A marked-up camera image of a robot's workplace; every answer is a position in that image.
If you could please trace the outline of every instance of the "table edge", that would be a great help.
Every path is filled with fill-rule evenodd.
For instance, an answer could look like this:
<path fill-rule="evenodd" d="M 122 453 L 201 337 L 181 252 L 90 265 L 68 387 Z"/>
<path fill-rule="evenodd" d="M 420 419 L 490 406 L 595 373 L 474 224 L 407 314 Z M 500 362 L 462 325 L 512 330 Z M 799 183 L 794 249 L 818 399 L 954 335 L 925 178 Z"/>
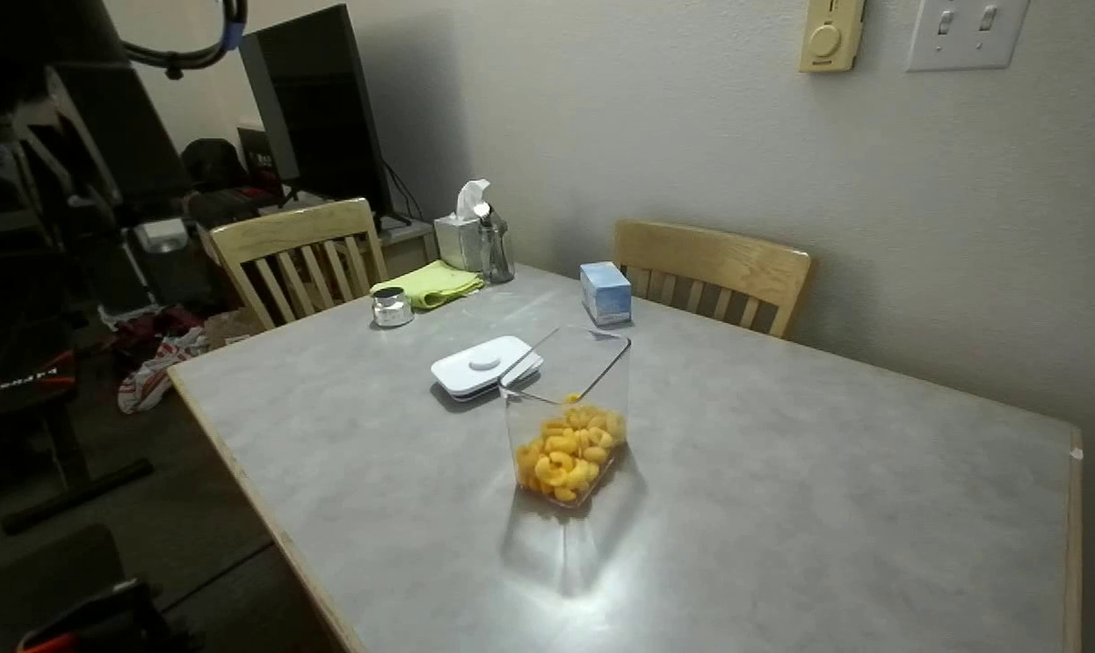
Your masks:
<path fill-rule="evenodd" d="M 368 653 L 366 645 L 361 642 L 361 638 L 357 637 L 357 631 L 345 623 L 341 615 L 333 608 L 331 595 L 318 582 L 314 582 L 314 578 L 310 575 L 301 552 L 293 545 L 293 538 L 290 538 L 289 534 L 285 532 L 285 529 L 281 529 L 277 520 L 274 519 L 273 512 L 269 512 L 260 493 L 252 486 L 249 476 L 245 474 L 240 465 L 237 465 L 235 458 L 233 458 L 228 445 L 224 445 L 223 439 L 216 433 L 215 427 L 204 416 L 203 409 L 199 408 L 198 402 L 196 402 L 195 398 L 192 397 L 192 393 L 183 385 L 181 373 L 175 368 L 169 368 L 166 373 L 169 373 L 169 379 L 177 390 L 178 396 L 181 396 L 181 399 L 187 405 L 187 410 L 196 419 L 196 423 L 199 424 L 199 427 L 201 427 L 201 431 L 212 444 L 216 455 L 219 456 L 220 461 L 224 462 L 224 467 L 231 472 L 232 478 L 237 480 L 237 484 L 241 486 L 241 492 L 249 500 L 249 504 L 253 506 L 253 509 L 256 509 L 256 516 L 261 517 L 262 524 L 265 524 L 265 529 L 273 537 L 273 541 L 277 542 L 278 549 L 285 554 L 286 561 L 289 562 L 289 566 L 293 570 L 293 574 L 298 576 L 299 582 L 303 584 L 306 591 L 314 599 L 314 605 L 322 614 L 331 632 L 338 638 L 345 650 L 351 653 Z"/>
<path fill-rule="evenodd" d="M 1083 433 L 1071 434 L 1067 477 L 1067 542 L 1062 588 L 1062 644 L 1065 653 L 1083 650 Z"/>

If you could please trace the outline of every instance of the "yellow-green cloth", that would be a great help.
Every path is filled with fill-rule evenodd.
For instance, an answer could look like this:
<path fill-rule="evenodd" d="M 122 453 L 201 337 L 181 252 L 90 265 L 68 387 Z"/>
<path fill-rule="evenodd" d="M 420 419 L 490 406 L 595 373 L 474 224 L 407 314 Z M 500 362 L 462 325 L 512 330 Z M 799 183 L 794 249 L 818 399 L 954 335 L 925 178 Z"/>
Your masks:
<path fill-rule="evenodd" d="M 482 288 L 482 278 L 476 272 L 463 272 L 447 265 L 445 261 L 435 261 L 426 267 L 390 278 L 389 282 L 373 284 L 370 293 L 391 286 L 405 290 L 410 305 L 414 308 L 430 310 Z"/>

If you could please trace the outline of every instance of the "chair backrest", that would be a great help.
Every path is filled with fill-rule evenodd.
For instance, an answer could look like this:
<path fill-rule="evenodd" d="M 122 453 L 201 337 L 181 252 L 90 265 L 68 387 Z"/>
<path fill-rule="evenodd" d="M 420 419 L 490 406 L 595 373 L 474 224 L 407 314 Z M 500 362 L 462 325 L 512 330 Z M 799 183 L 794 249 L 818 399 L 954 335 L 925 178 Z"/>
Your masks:
<path fill-rule="evenodd" d="M 373 213 L 370 213 L 369 204 L 364 198 L 343 199 L 228 224 L 216 228 L 211 234 L 220 264 L 244 298 L 245 306 L 265 329 L 273 329 L 273 318 L 245 272 L 245 264 L 252 263 L 256 268 L 268 289 L 268 297 L 273 298 L 287 323 L 319 309 L 332 308 L 335 299 L 331 294 L 331 282 L 339 290 L 338 302 L 369 293 L 370 280 L 366 276 L 356 234 L 365 234 L 365 245 L 377 274 L 376 282 L 387 278 L 381 241 L 373 228 Z M 319 264 L 320 256 L 328 264 L 324 270 Z M 268 260 L 277 260 L 280 282 L 274 276 Z M 343 267 L 342 260 L 345 260 L 351 274 Z M 307 272 L 304 279 L 301 272 Z M 286 284 L 291 293 L 291 307 L 281 284 Z"/>
<path fill-rule="evenodd" d="M 633 295 L 675 306 L 677 280 L 688 278 L 679 308 L 701 313 L 705 285 L 710 302 L 712 286 L 717 286 L 714 319 L 733 322 L 726 317 L 739 313 L 735 322 L 753 329 L 763 302 L 775 307 L 769 334 L 779 339 L 785 337 L 810 264 L 807 253 L 768 240 L 680 224 L 616 222 L 616 265 L 632 283 Z"/>

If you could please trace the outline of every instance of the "light switch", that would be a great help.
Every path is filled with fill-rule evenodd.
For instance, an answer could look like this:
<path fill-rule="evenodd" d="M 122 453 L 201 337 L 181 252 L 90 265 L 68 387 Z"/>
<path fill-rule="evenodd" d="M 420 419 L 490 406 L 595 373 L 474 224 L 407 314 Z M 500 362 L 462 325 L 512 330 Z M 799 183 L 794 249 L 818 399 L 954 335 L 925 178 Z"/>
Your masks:
<path fill-rule="evenodd" d="M 862 43 L 865 0 L 809 0 L 800 71 L 848 71 Z"/>
<path fill-rule="evenodd" d="M 1004 69 L 1029 0 L 922 0 L 907 70 Z"/>

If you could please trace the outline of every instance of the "clear plastic container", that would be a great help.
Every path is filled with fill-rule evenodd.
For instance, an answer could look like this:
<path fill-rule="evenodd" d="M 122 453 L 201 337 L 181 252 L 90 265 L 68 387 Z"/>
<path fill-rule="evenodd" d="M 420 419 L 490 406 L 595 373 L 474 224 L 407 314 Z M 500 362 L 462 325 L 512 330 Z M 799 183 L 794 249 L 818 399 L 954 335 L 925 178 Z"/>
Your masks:
<path fill-rule="evenodd" d="M 632 341 L 561 326 L 500 379 L 506 433 L 519 488 L 575 508 L 584 504 L 626 444 Z"/>

